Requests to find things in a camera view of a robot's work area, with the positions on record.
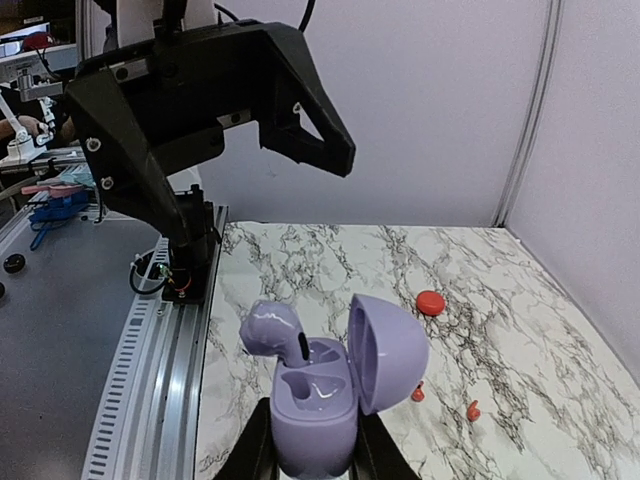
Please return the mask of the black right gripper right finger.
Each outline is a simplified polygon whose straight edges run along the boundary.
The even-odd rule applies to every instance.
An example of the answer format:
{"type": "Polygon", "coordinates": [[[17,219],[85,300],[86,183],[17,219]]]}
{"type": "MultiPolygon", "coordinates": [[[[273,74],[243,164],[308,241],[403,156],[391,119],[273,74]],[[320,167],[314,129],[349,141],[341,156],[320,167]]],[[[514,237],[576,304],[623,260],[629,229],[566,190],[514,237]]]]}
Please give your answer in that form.
{"type": "Polygon", "coordinates": [[[378,414],[358,416],[358,431],[349,478],[359,480],[414,479],[405,460],[378,414]]]}

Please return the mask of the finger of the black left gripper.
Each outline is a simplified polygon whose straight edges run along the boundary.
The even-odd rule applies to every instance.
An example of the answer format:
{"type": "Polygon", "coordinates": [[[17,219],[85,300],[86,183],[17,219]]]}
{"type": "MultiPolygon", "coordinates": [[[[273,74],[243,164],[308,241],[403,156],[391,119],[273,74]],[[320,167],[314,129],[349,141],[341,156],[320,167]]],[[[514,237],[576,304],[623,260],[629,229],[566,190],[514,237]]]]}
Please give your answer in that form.
{"type": "Polygon", "coordinates": [[[257,116],[260,146],[339,177],[351,174],[356,146],[325,91],[301,31],[261,26],[272,80],[257,116]]]}
{"type": "Polygon", "coordinates": [[[65,100],[97,184],[112,181],[100,187],[107,206],[153,226],[178,248],[192,248],[185,214],[115,76],[79,77],[65,100]]]}

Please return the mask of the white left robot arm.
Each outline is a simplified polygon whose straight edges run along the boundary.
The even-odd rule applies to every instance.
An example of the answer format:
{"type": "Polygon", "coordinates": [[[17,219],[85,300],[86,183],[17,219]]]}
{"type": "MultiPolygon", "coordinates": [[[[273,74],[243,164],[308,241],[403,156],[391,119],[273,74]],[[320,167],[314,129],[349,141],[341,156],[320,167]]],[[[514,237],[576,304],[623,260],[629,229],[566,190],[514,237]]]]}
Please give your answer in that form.
{"type": "Polygon", "coordinates": [[[81,62],[66,108],[100,195],[178,247],[196,233],[169,177],[218,157],[226,129],[345,177],[356,146],[304,33],[280,22],[217,23],[209,1],[120,1],[118,46],[81,62]]]}

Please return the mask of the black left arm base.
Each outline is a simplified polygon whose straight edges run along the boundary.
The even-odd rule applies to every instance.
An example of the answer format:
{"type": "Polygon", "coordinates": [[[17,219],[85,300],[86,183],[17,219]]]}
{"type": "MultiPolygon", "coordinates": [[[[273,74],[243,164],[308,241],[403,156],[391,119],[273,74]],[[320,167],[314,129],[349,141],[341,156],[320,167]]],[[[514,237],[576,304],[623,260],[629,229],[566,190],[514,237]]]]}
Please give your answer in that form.
{"type": "Polygon", "coordinates": [[[198,184],[192,184],[189,191],[180,193],[177,200],[190,241],[186,246],[169,242],[170,275],[162,299],[179,305],[199,305],[207,296],[214,250],[222,238],[215,226],[214,204],[204,198],[198,184]]]}

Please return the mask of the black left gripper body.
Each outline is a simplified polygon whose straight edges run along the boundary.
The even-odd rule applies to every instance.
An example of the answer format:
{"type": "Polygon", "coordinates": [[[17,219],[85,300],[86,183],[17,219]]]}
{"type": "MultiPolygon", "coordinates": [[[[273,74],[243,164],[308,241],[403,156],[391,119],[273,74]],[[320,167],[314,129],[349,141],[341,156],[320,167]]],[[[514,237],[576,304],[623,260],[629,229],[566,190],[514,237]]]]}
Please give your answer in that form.
{"type": "Polygon", "coordinates": [[[163,170],[219,156],[224,129],[257,121],[272,75],[254,20],[143,41],[80,64],[75,79],[111,72],[163,170]]]}

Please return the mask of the purple charging case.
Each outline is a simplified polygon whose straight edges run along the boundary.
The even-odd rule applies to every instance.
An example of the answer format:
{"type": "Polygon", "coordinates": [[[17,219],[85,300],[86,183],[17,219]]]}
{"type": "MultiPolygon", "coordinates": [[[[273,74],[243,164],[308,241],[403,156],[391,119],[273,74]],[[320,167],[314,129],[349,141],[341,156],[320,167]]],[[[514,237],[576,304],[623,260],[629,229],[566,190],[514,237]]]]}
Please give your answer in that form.
{"type": "Polygon", "coordinates": [[[287,476],[332,479],[352,462],[360,415],[394,407],[419,385],[430,344],[412,314],[384,299],[356,294],[347,341],[313,337],[309,347],[308,365],[276,365],[272,437],[287,476]]]}

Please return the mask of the purple earbud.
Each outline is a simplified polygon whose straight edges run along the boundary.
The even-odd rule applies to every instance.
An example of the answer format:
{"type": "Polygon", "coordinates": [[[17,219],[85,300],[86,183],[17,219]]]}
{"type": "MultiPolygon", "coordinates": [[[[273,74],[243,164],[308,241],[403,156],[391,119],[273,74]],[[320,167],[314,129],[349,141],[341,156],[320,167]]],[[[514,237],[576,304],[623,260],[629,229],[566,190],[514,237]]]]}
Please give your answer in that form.
{"type": "Polygon", "coordinates": [[[239,335],[251,355],[277,356],[289,368],[301,368],[309,362],[306,335],[288,304],[257,301],[242,321],[239,335]]]}

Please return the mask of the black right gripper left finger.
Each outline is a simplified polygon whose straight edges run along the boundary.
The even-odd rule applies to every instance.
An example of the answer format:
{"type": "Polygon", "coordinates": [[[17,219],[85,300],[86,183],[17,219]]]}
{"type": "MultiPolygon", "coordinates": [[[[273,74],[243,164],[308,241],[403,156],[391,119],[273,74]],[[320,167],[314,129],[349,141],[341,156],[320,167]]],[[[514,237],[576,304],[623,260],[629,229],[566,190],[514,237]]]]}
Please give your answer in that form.
{"type": "Polygon", "coordinates": [[[260,399],[214,480],[275,480],[278,460],[271,432],[270,401],[260,399]]]}

